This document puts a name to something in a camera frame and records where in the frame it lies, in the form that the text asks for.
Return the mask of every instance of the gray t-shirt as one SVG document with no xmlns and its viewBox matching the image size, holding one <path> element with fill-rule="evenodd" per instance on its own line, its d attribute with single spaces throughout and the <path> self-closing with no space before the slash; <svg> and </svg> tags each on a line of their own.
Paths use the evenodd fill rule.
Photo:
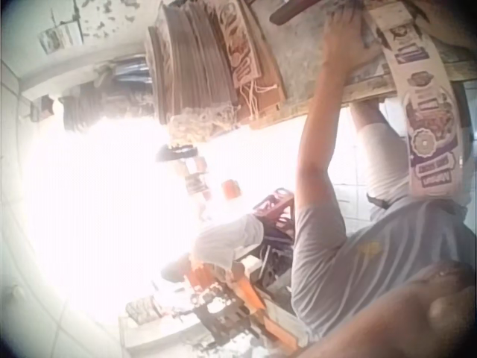
<svg viewBox="0 0 477 358">
<path fill-rule="evenodd" d="M 419 270 L 440 260 L 476 267 L 476 236 L 452 201 L 404 198 L 346 236 L 336 202 L 297 213 L 292 305 L 319 339 Z"/>
</svg>

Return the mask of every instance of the ceiling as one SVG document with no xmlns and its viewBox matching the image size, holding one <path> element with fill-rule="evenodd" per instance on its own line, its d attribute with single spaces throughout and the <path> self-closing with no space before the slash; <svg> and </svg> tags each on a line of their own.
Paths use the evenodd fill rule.
<svg viewBox="0 0 477 358">
<path fill-rule="evenodd" d="M 20 78 L 22 91 L 123 55 L 143 52 L 146 28 L 160 0 L 17 0 L 1 15 L 2 60 Z M 83 45 L 46 54 L 38 35 L 79 15 Z"/>
</svg>

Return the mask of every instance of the sticker sheet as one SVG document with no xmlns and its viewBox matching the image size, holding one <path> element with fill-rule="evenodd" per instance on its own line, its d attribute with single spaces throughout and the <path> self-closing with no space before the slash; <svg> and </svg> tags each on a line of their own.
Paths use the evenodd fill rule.
<svg viewBox="0 0 477 358">
<path fill-rule="evenodd" d="M 431 38 L 422 34 L 400 1 L 369 14 L 383 42 L 398 96 L 407 117 L 413 196 L 451 196 L 461 186 L 462 133 L 454 92 Z M 399 10 L 394 24 L 393 11 Z"/>
</svg>

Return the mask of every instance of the white shirt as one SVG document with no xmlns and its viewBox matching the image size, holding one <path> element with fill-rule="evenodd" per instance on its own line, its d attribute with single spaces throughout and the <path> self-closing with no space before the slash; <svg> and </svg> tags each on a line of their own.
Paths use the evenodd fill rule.
<svg viewBox="0 0 477 358">
<path fill-rule="evenodd" d="M 192 247 L 192 258 L 229 271 L 240 248 L 259 245 L 263 240 L 263 224 L 253 214 L 202 230 Z"/>
</svg>

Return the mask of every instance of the man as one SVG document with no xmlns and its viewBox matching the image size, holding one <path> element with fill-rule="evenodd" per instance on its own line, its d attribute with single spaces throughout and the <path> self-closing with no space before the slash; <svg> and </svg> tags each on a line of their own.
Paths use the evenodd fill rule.
<svg viewBox="0 0 477 358">
<path fill-rule="evenodd" d="M 209 266 L 215 275 L 226 281 L 244 277 L 244 266 L 238 261 L 242 248 L 266 242 L 268 245 L 291 247 L 292 239 L 266 218 L 247 214 L 238 219 L 205 227 L 195 239 L 190 254 L 162 270 L 162 277 L 180 282 L 196 264 Z"/>
<path fill-rule="evenodd" d="M 330 17 L 300 143 L 295 192 L 292 306 L 314 339 L 433 263 L 454 260 L 475 268 L 476 237 L 463 223 L 463 207 L 452 200 L 409 196 L 405 143 L 377 103 L 352 104 L 351 113 L 369 160 L 368 192 L 381 208 L 371 226 L 346 236 L 327 170 L 347 77 L 379 52 L 379 45 L 365 48 L 362 42 L 359 9 L 341 8 Z"/>
<path fill-rule="evenodd" d="M 299 357 L 475 357 L 475 316 L 475 272 L 462 263 L 439 262 L 383 295 Z"/>
</svg>

